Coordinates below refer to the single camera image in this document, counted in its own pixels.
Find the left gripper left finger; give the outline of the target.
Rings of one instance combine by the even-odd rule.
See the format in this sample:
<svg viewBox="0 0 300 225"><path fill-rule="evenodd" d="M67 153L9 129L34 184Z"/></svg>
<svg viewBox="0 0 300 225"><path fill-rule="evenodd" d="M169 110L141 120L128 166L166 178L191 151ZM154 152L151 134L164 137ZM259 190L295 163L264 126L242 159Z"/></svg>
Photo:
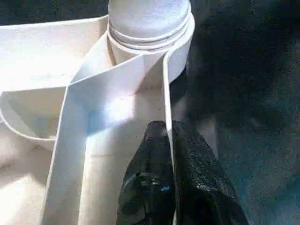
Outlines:
<svg viewBox="0 0 300 225"><path fill-rule="evenodd" d="M118 225L171 225L175 213L171 150L165 122L147 125L118 198Z"/></svg>

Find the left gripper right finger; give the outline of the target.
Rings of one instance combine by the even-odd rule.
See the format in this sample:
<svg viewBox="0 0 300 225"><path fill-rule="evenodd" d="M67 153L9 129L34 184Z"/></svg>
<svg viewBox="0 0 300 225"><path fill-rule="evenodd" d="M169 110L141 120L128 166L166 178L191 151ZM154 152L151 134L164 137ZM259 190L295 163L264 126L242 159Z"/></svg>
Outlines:
<svg viewBox="0 0 300 225"><path fill-rule="evenodd" d="M246 225L235 190L202 135L172 123L177 224Z"/></svg>

